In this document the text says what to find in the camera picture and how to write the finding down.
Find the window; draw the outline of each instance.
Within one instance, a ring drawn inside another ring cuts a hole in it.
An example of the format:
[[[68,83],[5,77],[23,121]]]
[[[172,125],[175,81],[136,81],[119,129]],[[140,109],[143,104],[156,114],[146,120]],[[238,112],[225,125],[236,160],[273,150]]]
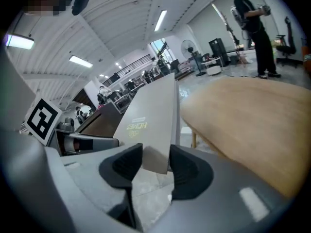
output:
[[[165,42],[166,42],[165,38],[162,38],[160,40],[157,40],[157,41],[150,43],[150,45],[151,45],[152,49],[155,51],[155,53],[158,54],[160,52],[160,50],[162,49]],[[173,57],[170,54],[169,46],[166,46],[166,48],[164,49],[164,51],[162,53],[162,56],[163,56],[163,59],[169,63],[171,63],[173,61]]]

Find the person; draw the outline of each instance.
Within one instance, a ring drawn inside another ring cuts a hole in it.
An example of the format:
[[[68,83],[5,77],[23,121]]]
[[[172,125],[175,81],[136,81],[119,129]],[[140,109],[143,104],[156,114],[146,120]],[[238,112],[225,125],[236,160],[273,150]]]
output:
[[[104,97],[108,97],[108,95],[110,94],[110,91],[107,88],[105,88],[104,86],[100,86],[98,93],[102,94]]]
[[[86,120],[86,115],[81,111],[81,107],[76,107],[77,118],[80,124],[82,124]]]
[[[150,79],[149,79],[149,76],[148,76],[148,71],[145,71],[145,72],[144,72],[144,78],[145,78],[145,81],[146,81],[147,83],[151,83],[151,81],[150,81]]]
[[[269,77],[280,78],[281,75],[276,72],[269,36],[260,20],[260,16],[265,12],[256,9],[250,0],[234,0],[234,5],[242,19],[246,21],[245,30],[255,43],[259,78],[267,79],[265,70],[268,70]]]
[[[159,66],[160,73],[162,73],[163,76],[168,75],[170,73],[162,55],[159,56],[159,60],[157,61],[157,65]]]
[[[106,99],[107,98],[104,97],[101,93],[97,94],[97,101],[98,101],[97,109],[104,107],[104,105],[106,104]]]
[[[158,75],[160,73],[160,70],[158,70],[157,60],[155,57],[151,58],[152,60],[152,70],[154,70],[155,74]]]

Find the table leg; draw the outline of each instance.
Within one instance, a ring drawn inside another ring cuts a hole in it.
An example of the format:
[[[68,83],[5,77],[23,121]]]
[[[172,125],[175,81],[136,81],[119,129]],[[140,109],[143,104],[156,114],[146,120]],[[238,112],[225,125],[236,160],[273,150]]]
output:
[[[220,57],[220,63],[222,64],[222,65],[220,66],[220,69],[223,71],[224,65],[223,65],[223,61],[222,61],[222,58],[221,58],[221,57]]]
[[[192,132],[192,148],[196,148],[196,133]]]
[[[209,74],[208,74],[208,69],[209,69],[209,64],[206,65],[206,72],[207,72],[207,75],[209,75]]]

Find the white ceiling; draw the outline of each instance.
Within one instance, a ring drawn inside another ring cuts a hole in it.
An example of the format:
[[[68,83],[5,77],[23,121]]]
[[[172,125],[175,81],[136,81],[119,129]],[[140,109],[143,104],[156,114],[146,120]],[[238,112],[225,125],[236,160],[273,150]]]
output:
[[[57,17],[22,15],[14,33],[31,35],[35,45],[8,52],[30,88],[64,110],[92,77],[108,72],[133,50],[173,34],[211,1],[90,0],[78,16],[70,9]],[[167,15],[154,32],[162,10],[168,10]],[[71,63],[71,55],[94,66]]]

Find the black pants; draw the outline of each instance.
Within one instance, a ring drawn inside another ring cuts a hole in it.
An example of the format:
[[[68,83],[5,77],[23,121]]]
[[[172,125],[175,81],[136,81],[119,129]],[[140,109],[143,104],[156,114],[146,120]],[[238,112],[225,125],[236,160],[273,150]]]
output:
[[[273,50],[266,31],[261,29],[257,33],[251,34],[251,38],[255,43],[258,74],[264,75],[265,70],[268,70],[271,73],[276,73]]]

